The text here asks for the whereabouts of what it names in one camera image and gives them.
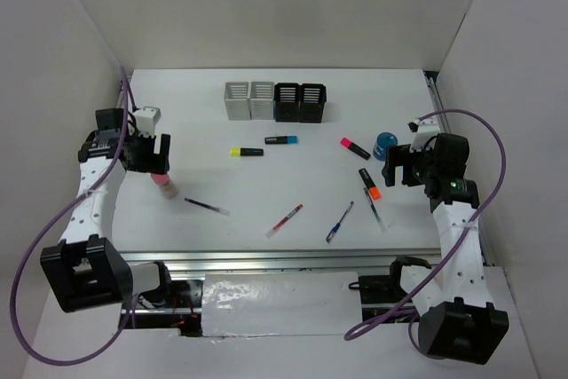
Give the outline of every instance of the black basket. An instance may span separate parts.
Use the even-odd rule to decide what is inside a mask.
[[[298,83],[278,83],[274,86],[274,120],[276,122],[297,122],[300,105]]]
[[[304,83],[300,89],[301,123],[321,123],[326,106],[327,91],[323,84]]]

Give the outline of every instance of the blue round object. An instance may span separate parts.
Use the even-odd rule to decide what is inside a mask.
[[[380,133],[376,137],[375,148],[373,148],[373,156],[376,160],[384,162],[387,160],[387,148],[398,144],[398,139],[390,132]]]

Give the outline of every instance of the pen holder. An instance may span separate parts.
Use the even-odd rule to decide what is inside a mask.
[[[327,91],[323,84],[304,83],[300,89],[300,123],[321,123]]]
[[[253,120],[274,118],[274,82],[250,84],[250,117]]]
[[[298,83],[278,83],[274,86],[274,120],[297,122],[300,104]]]
[[[250,120],[249,82],[225,84],[225,108],[229,120]]]

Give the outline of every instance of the robotic arm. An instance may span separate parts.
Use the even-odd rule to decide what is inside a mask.
[[[105,182],[77,205],[59,244],[42,251],[40,264],[64,312],[127,303],[139,294],[151,301],[169,291],[170,274],[163,263],[130,267],[109,240],[116,197],[126,171],[163,175],[170,168],[170,135],[162,135],[160,152],[154,153],[154,128],[160,117],[156,107],[143,107],[132,114],[133,131],[124,140],[120,164],[116,163]],[[99,110],[96,118],[98,129],[78,153],[79,195],[105,173],[120,138],[121,108]]]
[[[485,283],[477,220],[469,219],[479,206],[477,186],[464,179],[469,143],[464,137],[438,133],[431,120],[411,122],[412,145],[392,146],[383,177],[395,184],[395,169],[403,167],[402,184],[424,185],[430,212],[440,234],[442,257],[460,238],[468,235],[442,270],[442,283],[430,281],[414,298],[420,314],[418,340],[422,353],[447,359],[485,364],[509,329],[506,312],[497,311]],[[400,257],[390,276],[405,292],[414,289],[430,273],[426,261]]]

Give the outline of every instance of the orange cap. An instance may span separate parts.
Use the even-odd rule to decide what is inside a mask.
[[[373,200],[381,198],[381,192],[379,191],[379,189],[376,186],[374,186],[373,188],[369,188],[369,194],[371,194],[371,197],[373,197]]]

